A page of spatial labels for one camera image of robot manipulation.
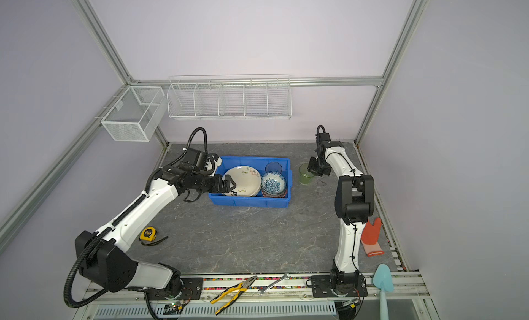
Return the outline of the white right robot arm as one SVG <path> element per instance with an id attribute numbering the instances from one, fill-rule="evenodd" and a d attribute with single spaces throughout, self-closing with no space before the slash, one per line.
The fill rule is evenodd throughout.
<path id="1" fill-rule="evenodd" d="M 338 249 L 330 270 L 331 291 L 338 297 L 366 295 L 365 276 L 358 256 L 363 230 L 374 212 L 374 180 L 360 171 L 347 156 L 343 143 L 332 141 L 323 125 L 315 133 L 316 156 L 308 172 L 316 176 L 336 174 L 334 209 L 340 222 Z"/>

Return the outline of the green glass cup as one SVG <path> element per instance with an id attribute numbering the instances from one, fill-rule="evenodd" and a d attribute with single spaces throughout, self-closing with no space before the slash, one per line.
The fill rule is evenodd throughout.
<path id="1" fill-rule="evenodd" d="M 299 169 L 299 182 L 302 185 L 308 185 L 311 183 L 312 179 L 314 178 L 314 174 L 309 171 L 309 164 L 303 163 L 300 165 Z"/>

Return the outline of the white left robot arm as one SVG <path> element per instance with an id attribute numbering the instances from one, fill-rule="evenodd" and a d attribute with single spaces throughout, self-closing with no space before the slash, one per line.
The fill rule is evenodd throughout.
<path id="1" fill-rule="evenodd" d="M 180 271 L 164 264 L 136 261 L 128 254 L 148 224 L 177 197 L 193 203 L 207 193 L 228 193 L 236 186 L 217 172 L 222 160 L 207 149 L 194 149 L 193 139 L 177 159 L 155 169 L 140 195 L 123 211 L 94 232 L 75 240 L 77 259 L 63 288 L 69 308 L 80 308 L 107 292 L 159 291 L 168 299 L 183 289 Z"/>

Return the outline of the blue white patterned bowl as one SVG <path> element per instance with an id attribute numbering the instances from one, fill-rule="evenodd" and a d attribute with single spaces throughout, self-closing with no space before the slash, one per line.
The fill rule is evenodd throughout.
<path id="1" fill-rule="evenodd" d="M 261 179 L 261 191 L 265 197 L 282 197 L 287 190 L 287 181 L 278 171 L 266 172 Z"/>

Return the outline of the cream floral plate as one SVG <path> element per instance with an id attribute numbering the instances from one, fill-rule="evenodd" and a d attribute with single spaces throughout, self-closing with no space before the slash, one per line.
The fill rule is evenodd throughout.
<path id="1" fill-rule="evenodd" d="M 225 196 L 253 197 L 261 189 L 261 175 L 259 171 L 249 166 L 239 166 L 228 170 L 223 178 L 229 175 L 236 187 Z"/>

